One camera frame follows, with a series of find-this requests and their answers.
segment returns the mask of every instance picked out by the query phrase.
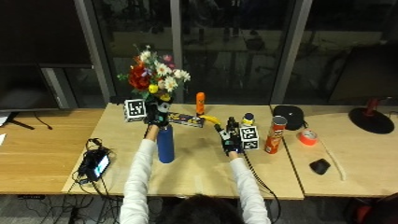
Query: orange bottle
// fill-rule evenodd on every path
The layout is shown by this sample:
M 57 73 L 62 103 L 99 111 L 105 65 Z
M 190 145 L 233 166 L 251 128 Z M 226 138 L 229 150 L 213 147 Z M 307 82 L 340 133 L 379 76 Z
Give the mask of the orange bottle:
M 197 93 L 197 116 L 203 115 L 203 92 Z

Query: white flower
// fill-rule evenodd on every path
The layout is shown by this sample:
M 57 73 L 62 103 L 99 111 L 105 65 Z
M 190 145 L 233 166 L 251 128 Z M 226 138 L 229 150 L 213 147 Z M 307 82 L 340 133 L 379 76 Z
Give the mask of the white flower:
M 158 81 L 158 87 L 159 87 L 161 90 L 163 90 L 163 88 L 165 88 L 165 82 L 163 82 L 163 80 Z
M 142 51 L 139 55 L 139 60 L 145 62 L 149 57 L 150 57 L 150 51 L 149 50 Z
M 174 77 L 181 78 L 181 70 L 179 69 L 174 70 Z
M 163 80 L 165 89 L 170 92 L 178 86 L 173 77 L 166 77 Z
M 155 66 L 157 66 L 157 72 L 161 77 L 171 73 L 171 69 L 163 63 L 155 63 Z
M 185 72 L 185 71 L 182 71 L 182 70 L 181 70 L 181 77 L 182 77 L 182 79 L 183 79 L 183 82 L 190 80 L 189 73 Z

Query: white box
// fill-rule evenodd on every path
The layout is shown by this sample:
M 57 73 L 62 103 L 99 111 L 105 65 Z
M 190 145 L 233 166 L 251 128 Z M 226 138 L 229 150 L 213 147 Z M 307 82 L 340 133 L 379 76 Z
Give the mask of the white box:
M 131 122 L 146 117 L 145 101 L 142 99 L 123 101 L 123 121 Z
M 256 127 L 240 127 L 238 129 L 239 139 L 240 139 L 240 147 L 243 150 L 258 149 L 259 138 L 256 133 Z

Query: red can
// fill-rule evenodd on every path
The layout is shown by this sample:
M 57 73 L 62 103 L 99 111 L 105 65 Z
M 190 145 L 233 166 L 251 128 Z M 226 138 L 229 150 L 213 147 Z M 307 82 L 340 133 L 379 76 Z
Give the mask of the red can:
M 287 124 L 287 120 L 282 116 L 272 117 L 268 136 L 264 142 L 264 151 L 270 154 L 276 153 L 276 148 L 282 140 L 286 124 Z

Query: flower bouquet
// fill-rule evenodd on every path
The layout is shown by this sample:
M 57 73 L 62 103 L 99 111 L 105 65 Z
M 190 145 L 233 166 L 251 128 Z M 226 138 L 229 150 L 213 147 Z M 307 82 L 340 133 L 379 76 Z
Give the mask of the flower bouquet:
M 119 74 L 118 80 L 126 80 L 133 87 L 133 92 L 150 100 L 157 97 L 167 102 L 171 99 L 174 89 L 185 81 L 190 80 L 189 73 L 175 69 L 170 55 L 158 56 L 150 47 L 134 57 L 134 65 L 130 65 L 129 73 Z

